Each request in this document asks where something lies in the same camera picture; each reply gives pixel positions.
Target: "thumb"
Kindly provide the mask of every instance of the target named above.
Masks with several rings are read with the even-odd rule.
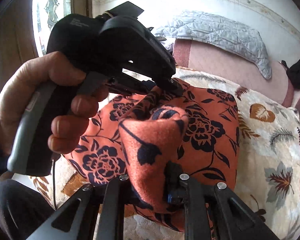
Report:
[[[49,79],[60,86],[74,86],[86,77],[85,72],[75,68],[64,54],[59,51],[41,58],[27,61],[16,72],[16,76],[25,85],[37,87]]]
[[[5,117],[19,120],[39,84],[52,80],[57,85],[80,84],[86,74],[75,68],[59,51],[49,53],[24,63],[9,79],[0,93],[0,112]]]

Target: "finger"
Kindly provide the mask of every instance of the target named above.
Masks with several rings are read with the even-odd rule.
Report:
[[[71,111],[80,117],[94,117],[98,111],[98,101],[95,97],[77,95],[71,102]]]
[[[51,131],[58,138],[79,138],[86,131],[88,124],[88,118],[60,115],[53,119]]]
[[[58,85],[78,85],[85,73],[75,68],[61,52],[52,52],[24,63],[0,93],[0,112],[19,121],[37,86],[51,79]]]
[[[97,99],[98,102],[105,100],[109,95],[109,88],[105,85],[100,86],[95,92],[92,93],[92,96]]]
[[[60,86],[74,86],[80,84],[86,77],[85,72],[75,68],[59,51],[27,61],[16,74],[35,88],[49,79]]]
[[[78,145],[80,138],[64,139],[55,137],[53,134],[48,139],[50,150],[60,154],[72,152]]]

